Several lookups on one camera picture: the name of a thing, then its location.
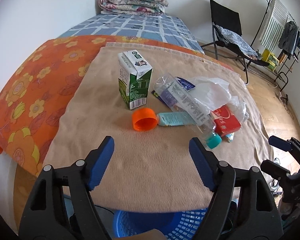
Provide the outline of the patterned chair cushion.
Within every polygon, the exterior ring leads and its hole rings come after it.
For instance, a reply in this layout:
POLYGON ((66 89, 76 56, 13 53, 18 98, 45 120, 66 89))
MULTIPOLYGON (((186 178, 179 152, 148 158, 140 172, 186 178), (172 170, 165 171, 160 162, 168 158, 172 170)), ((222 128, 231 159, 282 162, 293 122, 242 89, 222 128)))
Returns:
POLYGON ((250 59, 257 60, 258 54, 256 51, 243 40, 243 38, 238 35, 236 32, 225 29, 219 25, 215 25, 217 38, 224 42, 225 45, 236 45, 237 48, 242 52, 245 56, 250 59))

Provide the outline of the blue plaid mattress sheet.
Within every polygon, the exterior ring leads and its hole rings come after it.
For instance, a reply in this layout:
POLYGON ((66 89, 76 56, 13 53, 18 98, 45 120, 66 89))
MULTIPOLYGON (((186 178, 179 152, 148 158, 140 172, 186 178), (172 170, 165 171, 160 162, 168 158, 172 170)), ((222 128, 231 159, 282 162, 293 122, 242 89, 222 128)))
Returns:
POLYGON ((60 37, 83 35, 126 36, 143 38, 184 47, 203 53, 201 46, 185 23, 174 16, 99 14, 70 28, 60 37))

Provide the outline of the folded floral quilt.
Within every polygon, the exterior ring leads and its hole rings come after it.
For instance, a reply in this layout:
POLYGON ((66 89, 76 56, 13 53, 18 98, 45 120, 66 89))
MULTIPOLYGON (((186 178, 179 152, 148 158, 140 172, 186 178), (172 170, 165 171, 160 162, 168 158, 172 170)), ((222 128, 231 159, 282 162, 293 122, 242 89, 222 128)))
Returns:
POLYGON ((112 14, 162 15, 168 7, 168 0, 98 0, 104 12, 112 14))

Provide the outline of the black folding chair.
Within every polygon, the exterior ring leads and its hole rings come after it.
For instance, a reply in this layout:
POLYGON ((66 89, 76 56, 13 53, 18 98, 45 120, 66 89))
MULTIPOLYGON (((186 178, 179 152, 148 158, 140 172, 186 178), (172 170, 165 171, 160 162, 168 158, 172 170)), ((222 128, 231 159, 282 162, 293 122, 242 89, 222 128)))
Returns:
POLYGON ((242 37, 242 27, 239 13, 233 11, 214 0, 210 0, 212 39, 213 41, 201 45, 201 48, 213 46, 215 58, 218 58, 218 47, 223 47, 236 54, 233 58, 243 66, 245 84, 249 83, 248 67, 254 63, 261 67, 269 66, 269 63, 260 59, 260 55, 242 37))

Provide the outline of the colourful small wrapper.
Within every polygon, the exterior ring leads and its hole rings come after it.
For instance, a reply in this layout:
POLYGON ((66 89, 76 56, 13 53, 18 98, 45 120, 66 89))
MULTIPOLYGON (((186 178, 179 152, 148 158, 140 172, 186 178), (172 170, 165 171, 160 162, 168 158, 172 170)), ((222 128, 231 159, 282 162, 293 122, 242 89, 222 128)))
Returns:
POLYGON ((229 133, 227 135, 224 136, 224 139, 227 141, 227 142, 232 142, 233 139, 234 139, 234 133, 229 133))

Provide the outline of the white plastic bag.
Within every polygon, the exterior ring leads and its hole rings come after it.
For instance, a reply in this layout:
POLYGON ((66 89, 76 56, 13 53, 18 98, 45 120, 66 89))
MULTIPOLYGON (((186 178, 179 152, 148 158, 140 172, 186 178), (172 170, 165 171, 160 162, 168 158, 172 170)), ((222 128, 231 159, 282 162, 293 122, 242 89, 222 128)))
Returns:
POLYGON ((198 76, 190 78, 189 82, 195 86, 189 93, 209 111, 226 105, 241 124, 249 119, 247 104, 239 96, 230 93, 228 81, 218 77, 198 76))

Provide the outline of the orange floral bedsheet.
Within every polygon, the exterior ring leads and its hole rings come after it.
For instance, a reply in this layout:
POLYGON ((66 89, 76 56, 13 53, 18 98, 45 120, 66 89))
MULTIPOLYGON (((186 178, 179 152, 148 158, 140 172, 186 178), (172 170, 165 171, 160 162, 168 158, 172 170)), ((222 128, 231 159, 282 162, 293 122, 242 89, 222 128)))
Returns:
POLYGON ((232 73, 230 66, 202 53, 158 41, 125 36, 78 36, 45 42, 0 93, 0 152, 37 176, 48 163, 60 167, 84 157, 105 135, 115 140, 115 161, 174 149, 186 129, 137 132, 118 87, 115 50, 137 49, 155 72, 184 77, 232 73), (204 64, 212 66, 208 71, 204 64))

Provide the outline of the green striped towel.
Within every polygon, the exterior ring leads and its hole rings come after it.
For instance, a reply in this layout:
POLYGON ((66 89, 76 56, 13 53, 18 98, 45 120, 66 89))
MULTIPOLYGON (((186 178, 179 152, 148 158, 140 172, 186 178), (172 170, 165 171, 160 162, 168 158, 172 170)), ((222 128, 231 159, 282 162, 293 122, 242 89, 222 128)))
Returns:
POLYGON ((260 44, 270 52, 273 52, 285 28, 288 18, 288 10, 280 0, 271 0, 267 12, 264 28, 260 35, 260 44))

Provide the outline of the green white milk carton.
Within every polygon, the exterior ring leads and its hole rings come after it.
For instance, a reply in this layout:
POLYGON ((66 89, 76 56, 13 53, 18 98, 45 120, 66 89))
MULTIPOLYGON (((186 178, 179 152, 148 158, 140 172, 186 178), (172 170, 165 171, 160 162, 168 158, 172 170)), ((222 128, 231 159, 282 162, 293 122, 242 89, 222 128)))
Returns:
POLYGON ((151 83, 152 66, 137 51, 118 53, 119 92, 129 110, 134 110, 147 103, 151 83))

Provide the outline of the red cardboard box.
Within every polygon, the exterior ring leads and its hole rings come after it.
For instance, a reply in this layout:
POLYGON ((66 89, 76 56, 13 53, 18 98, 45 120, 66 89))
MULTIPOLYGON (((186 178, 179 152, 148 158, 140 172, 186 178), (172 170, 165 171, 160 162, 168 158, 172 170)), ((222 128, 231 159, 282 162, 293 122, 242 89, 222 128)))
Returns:
POLYGON ((215 131, 220 137, 237 132, 241 128, 241 124, 227 105, 211 111, 211 115, 216 124, 215 131))

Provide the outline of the dark hanging jacket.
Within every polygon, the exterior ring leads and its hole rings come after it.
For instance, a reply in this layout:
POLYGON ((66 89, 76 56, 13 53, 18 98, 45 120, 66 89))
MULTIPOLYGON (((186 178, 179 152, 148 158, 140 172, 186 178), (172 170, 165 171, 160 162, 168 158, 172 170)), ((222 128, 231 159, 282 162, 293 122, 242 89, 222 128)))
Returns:
POLYGON ((285 28, 279 40, 279 48, 283 50, 283 52, 290 59, 295 52, 295 48, 297 46, 297 41, 300 36, 300 31, 298 26, 294 21, 289 21, 285 24, 285 28))

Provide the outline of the beige fleece blanket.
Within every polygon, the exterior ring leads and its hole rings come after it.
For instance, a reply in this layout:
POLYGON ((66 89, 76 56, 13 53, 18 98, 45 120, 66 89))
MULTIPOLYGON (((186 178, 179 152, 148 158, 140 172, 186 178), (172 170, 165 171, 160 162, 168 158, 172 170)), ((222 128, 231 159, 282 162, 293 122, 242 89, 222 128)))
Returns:
POLYGON ((100 185, 92 192, 95 204, 136 212, 175 212, 208 206, 211 192, 202 184, 189 154, 192 127, 156 127, 138 132, 132 112, 119 93, 118 54, 137 50, 153 68, 151 82, 166 73, 191 79, 218 77, 228 81, 230 93, 242 99, 249 118, 232 142, 214 150, 218 159, 248 169, 273 160, 274 152, 262 116, 240 76, 203 56, 132 43, 108 43, 92 61, 74 97, 59 120, 44 164, 66 167, 98 148, 111 136, 115 150, 100 185))

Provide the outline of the blue foil wrapper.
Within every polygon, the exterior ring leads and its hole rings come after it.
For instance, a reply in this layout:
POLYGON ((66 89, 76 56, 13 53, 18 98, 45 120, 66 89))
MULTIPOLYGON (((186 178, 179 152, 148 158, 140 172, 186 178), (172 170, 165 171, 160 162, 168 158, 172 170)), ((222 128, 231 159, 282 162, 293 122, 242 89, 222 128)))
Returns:
POLYGON ((186 79, 183 79, 181 77, 176 77, 176 80, 187 90, 192 90, 194 89, 196 86, 191 83, 190 81, 186 80, 186 79))

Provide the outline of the yellow green box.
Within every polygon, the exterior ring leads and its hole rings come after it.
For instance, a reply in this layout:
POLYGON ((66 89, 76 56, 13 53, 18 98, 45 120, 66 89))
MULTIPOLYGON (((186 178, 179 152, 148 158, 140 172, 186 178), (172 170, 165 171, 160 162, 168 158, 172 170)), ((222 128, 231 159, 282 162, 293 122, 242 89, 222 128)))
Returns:
POLYGON ((274 71, 277 66, 279 65, 279 60, 276 58, 276 56, 274 55, 274 53, 272 53, 271 51, 269 51, 268 49, 265 49, 262 53, 262 60, 264 62, 269 63, 268 65, 268 69, 270 71, 274 71))

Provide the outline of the blue plastic laundry basket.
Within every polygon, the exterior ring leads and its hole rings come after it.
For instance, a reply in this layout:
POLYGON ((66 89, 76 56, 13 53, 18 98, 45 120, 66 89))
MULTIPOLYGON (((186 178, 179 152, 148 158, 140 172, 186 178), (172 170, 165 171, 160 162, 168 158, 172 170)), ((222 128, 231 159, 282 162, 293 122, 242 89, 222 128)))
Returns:
POLYGON ((115 237, 138 235, 152 229, 159 230, 167 239, 192 239, 207 208, 169 213, 137 213, 116 211, 113 220, 115 237))

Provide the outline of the teal cream tube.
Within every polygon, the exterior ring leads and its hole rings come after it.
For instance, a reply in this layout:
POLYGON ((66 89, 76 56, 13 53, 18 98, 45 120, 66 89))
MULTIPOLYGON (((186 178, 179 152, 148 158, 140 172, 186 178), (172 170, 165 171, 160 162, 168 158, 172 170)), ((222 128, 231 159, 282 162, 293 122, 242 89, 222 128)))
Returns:
POLYGON ((184 112, 158 113, 157 121, 159 126, 187 126, 195 125, 196 122, 184 112))

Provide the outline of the clear plastic bottle teal cap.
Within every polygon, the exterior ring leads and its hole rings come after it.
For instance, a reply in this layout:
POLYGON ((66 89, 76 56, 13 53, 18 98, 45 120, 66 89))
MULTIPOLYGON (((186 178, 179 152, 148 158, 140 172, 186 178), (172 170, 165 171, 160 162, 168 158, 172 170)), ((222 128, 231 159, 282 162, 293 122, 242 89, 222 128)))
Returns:
POLYGON ((203 145, 213 149, 221 144, 222 139, 216 132, 216 124, 210 110, 200 104, 177 78, 169 73, 163 75, 154 83, 154 91, 203 145))

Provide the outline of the black metal clothes rack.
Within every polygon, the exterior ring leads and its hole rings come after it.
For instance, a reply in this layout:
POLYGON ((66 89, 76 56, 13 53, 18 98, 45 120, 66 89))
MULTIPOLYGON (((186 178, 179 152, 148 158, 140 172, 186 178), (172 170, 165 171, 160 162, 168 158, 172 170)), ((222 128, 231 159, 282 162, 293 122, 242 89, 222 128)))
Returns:
POLYGON ((250 45, 261 49, 261 59, 267 65, 259 66, 250 61, 249 70, 283 92, 293 67, 300 61, 300 25, 282 0, 267 0, 250 45))

